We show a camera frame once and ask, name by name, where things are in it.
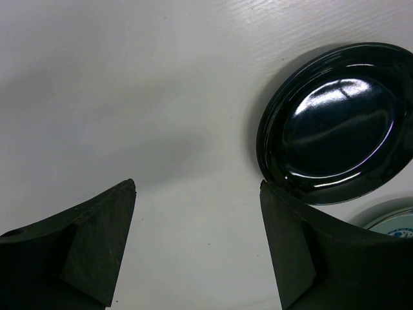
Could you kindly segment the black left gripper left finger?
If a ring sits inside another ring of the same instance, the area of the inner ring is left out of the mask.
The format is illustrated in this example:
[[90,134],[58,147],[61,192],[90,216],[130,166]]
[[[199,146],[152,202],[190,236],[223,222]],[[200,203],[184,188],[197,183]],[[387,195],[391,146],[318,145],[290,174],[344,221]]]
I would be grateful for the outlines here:
[[1,309],[112,305],[136,202],[132,179],[1,235]]

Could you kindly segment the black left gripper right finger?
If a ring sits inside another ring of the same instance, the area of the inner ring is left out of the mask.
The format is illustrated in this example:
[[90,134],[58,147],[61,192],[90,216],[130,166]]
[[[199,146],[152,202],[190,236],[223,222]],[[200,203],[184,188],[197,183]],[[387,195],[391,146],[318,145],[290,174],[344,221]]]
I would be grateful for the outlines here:
[[411,309],[412,240],[321,212],[263,181],[260,204],[283,309]]

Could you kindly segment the blue patterned plate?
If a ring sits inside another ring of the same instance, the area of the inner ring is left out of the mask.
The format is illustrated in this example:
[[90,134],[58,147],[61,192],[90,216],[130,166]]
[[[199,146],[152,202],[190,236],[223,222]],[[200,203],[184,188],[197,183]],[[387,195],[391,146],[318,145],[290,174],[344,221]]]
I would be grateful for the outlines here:
[[412,197],[396,198],[369,206],[349,222],[375,233],[411,238]]

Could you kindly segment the black plate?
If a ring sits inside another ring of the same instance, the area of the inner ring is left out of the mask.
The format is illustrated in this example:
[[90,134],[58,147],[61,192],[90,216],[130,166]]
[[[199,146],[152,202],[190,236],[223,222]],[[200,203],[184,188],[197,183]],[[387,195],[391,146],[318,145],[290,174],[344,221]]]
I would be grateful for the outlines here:
[[412,161],[412,52],[356,43],[305,63],[268,102],[256,156],[265,181],[307,204],[380,188]]

